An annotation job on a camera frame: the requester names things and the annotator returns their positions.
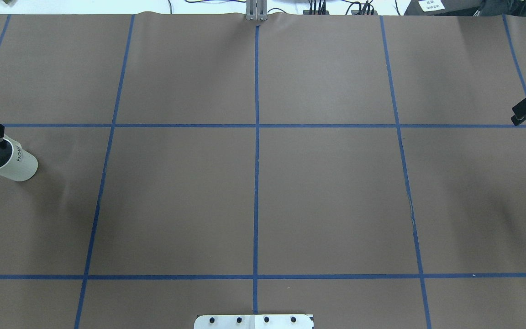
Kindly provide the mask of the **white mug with handle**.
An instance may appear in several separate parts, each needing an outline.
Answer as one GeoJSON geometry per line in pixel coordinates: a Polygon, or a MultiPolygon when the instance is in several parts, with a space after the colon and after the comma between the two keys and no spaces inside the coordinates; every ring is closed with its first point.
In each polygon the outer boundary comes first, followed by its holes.
{"type": "Polygon", "coordinates": [[[21,144],[4,135],[0,139],[0,176],[16,182],[31,179],[37,172],[38,160],[21,144]]]}

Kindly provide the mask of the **black box with label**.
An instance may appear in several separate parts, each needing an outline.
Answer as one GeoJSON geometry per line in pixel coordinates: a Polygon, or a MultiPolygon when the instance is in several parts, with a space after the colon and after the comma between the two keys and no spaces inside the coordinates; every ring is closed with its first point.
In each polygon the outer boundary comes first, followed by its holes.
{"type": "Polygon", "coordinates": [[[482,0],[411,0],[403,16],[474,16],[482,0]]]}

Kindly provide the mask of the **white pedestal column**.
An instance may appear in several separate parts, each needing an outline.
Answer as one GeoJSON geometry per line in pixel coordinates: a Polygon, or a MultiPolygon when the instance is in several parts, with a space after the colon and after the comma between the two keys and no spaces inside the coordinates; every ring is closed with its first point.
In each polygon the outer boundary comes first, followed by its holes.
{"type": "Polygon", "coordinates": [[[228,314],[198,316],[194,329],[313,329],[308,314],[228,314]]]}

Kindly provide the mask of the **aluminium frame post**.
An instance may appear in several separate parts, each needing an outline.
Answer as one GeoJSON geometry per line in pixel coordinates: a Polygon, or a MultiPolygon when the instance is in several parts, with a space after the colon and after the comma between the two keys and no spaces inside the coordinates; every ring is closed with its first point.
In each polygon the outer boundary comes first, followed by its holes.
{"type": "Polygon", "coordinates": [[[245,0],[247,21],[267,21],[267,0],[245,0]]]}

